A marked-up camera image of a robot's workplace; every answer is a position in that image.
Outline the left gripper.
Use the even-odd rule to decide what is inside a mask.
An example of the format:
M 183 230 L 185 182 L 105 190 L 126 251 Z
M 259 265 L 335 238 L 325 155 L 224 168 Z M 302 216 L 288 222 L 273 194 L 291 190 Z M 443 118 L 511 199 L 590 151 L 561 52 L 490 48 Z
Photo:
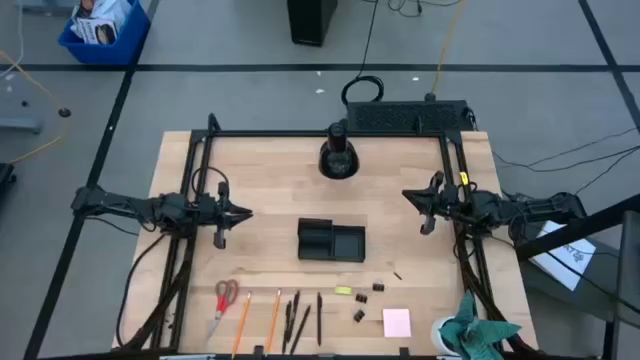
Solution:
M 218 249 L 225 249 L 226 239 L 224 233 L 250 219 L 253 211 L 231 203 L 229 197 L 230 189 L 227 182 L 218 183 L 217 195 L 217 198 L 209 193 L 202 195 L 198 203 L 198 221 L 201 225 L 214 225 L 216 227 L 213 244 Z

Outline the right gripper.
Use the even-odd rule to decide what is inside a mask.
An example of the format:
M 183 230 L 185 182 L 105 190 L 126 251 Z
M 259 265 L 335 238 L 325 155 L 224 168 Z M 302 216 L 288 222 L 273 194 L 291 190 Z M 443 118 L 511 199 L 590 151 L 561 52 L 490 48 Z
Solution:
M 446 217 L 449 214 L 449 208 L 454 204 L 456 195 L 453 191 L 455 186 L 445 185 L 444 189 L 440 187 L 445 180 L 445 174 L 437 171 L 429 182 L 429 186 L 424 189 L 402 190 L 402 195 L 418 210 L 421 215 L 425 216 L 425 221 L 421 225 L 420 233 L 429 235 L 435 229 L 436 216 Z

